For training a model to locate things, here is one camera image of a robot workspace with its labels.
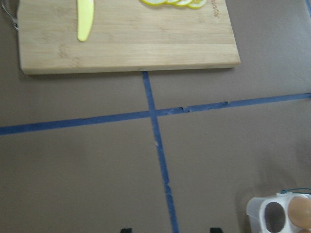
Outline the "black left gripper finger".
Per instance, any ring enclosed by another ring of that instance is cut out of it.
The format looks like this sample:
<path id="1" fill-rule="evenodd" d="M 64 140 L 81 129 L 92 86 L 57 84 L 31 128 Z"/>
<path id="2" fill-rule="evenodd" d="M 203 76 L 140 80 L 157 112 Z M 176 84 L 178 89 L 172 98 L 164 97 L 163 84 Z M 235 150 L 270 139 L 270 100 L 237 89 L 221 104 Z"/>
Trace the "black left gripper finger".
<path id="1" fill-rule="evenodd" d="M 210 228 L 210 233 L 222 233 L 221 228 Z"/>

